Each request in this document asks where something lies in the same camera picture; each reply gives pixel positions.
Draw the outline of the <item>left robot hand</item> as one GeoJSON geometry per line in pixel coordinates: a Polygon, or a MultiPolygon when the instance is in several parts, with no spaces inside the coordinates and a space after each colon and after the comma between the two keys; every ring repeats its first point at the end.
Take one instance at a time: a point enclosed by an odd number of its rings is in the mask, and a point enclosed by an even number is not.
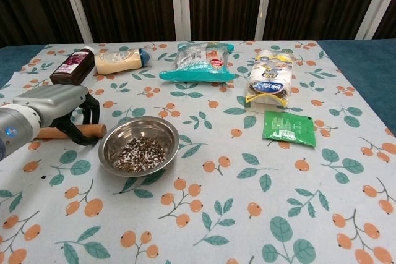
{"type": "Polygon", "coordinates": [[[39,128],[57,128],[76,144],[94,145],[99,140],[97,136],[84,136],[71,121],[74,110],[81,108],[84,125],[99,123],[100,104],[87,87],[45,85],[16,96],[13,103],[32,109],[39,118],[39,128]]]}

